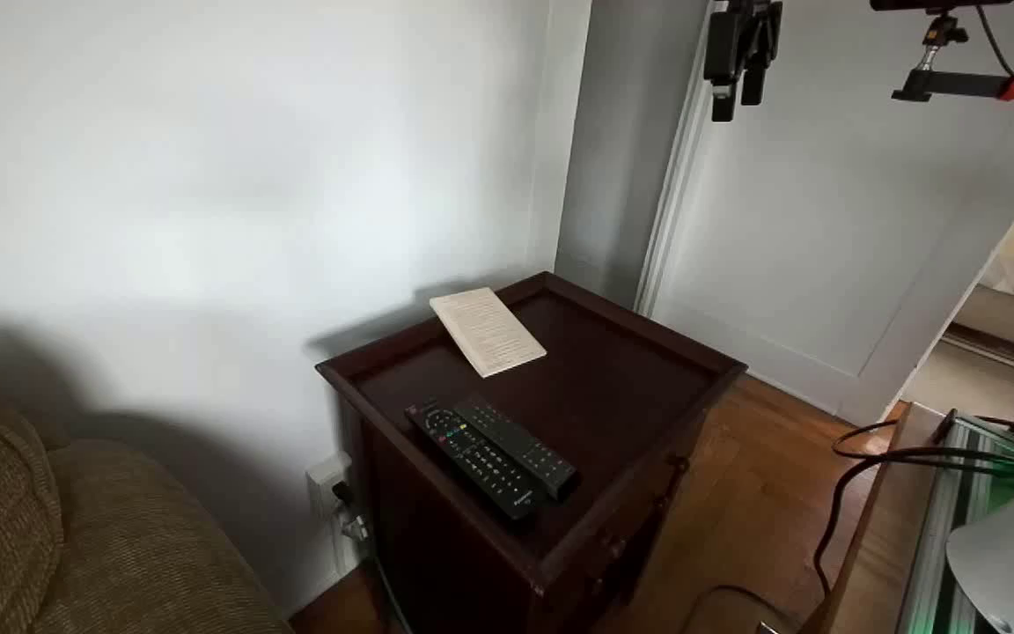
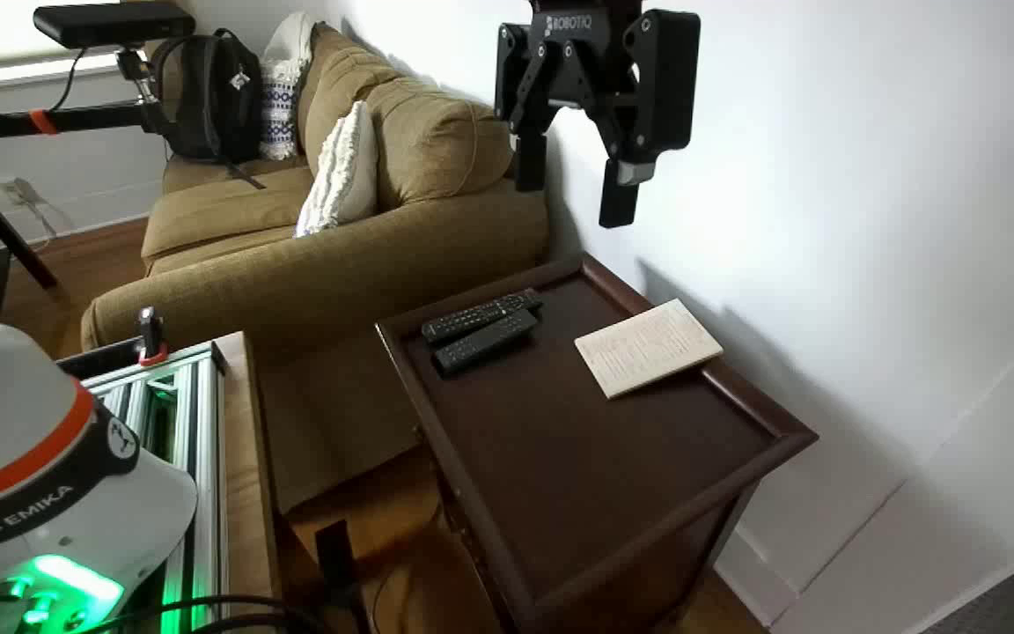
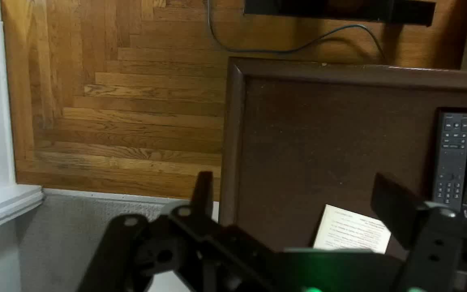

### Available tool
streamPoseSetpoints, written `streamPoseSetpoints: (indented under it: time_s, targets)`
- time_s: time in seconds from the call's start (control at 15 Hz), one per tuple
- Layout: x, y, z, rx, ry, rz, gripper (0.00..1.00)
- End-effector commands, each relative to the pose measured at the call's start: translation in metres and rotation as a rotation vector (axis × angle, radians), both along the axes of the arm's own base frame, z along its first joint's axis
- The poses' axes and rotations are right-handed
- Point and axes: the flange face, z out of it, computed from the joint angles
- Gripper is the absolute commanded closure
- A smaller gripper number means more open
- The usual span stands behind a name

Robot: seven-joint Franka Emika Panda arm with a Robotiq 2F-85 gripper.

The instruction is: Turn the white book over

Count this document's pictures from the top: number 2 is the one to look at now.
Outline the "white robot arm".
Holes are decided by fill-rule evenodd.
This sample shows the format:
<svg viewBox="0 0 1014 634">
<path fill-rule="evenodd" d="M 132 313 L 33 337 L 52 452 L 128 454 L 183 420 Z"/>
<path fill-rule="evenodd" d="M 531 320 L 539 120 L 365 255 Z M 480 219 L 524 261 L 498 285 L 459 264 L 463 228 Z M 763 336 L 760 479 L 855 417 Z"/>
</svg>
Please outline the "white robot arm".
<svg viewBox="0 0 1014 634">
<path fill-rule="evenodd" d="M 133 285 L 83 320 L 92 346 L 156 305 L 178 342 L 240 330 L 286 357 L 313 420 L 267 426 L 281 508 L 416 448 L 374 342 L 398 309 L 539 261 L 550 210 L 512 182 L 506 122 L 424 84 L 327 25 L 303 33 L 306 150 L 257 180 L 196 168 L 149 215 Z M 196 448 L 159 457 L 39 346 L 0 327 L 0 601 L 33 634 L 107 624 L 191 547 L 209 494 Z"/>
</svg>

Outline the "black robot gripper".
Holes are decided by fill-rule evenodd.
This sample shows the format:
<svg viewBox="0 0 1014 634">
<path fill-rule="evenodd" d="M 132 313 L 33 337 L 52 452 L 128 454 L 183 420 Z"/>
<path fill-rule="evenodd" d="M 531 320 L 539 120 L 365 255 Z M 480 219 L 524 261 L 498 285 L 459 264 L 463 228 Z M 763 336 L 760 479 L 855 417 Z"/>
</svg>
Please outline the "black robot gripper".
<svg viewBox="0 0 1014 634">
<path fill-rule="evenodd" d="M 640 0 L 529 5 L 524 25 L 498 28 L 493 101 L 519 136 L 513 182 L 546 185 L 546 130 L 580 108 L 609 150 L 598 225 L 632 225 L 656 154 L 690 144 L 702 19 Z"/>
</svg>

